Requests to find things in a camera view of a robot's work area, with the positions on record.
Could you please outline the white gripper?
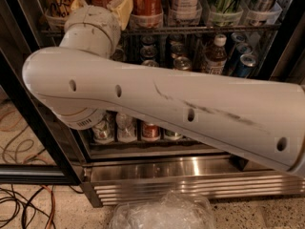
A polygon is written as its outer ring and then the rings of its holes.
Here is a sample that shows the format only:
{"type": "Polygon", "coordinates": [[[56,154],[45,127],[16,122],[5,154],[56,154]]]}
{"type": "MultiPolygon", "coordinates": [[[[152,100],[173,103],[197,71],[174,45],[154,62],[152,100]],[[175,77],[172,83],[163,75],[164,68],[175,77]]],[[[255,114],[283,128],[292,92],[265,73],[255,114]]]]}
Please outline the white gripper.
{"type": "Polygon", "coordinates": [[[81,51],[114,51],[121,30],[129,24],[133,0],[111,0],[107,9],[88,6],[86,0],[73,0],[63,46],[81,51]]]}

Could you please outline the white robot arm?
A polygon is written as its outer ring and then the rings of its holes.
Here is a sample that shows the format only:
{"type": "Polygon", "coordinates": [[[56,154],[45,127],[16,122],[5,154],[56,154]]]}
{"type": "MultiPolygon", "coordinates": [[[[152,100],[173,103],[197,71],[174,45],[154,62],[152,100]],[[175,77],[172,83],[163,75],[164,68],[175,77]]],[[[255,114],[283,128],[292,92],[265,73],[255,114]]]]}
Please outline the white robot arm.
{"type": "Polygon", "coordinates": [[[74,10],[60,45],[25,61],[27,89],[75,130],[96,125],[105,110],[120,112],[305,176],[302,86],[112,61],[131,14],[119,7],[129,2],[74,10]]]}

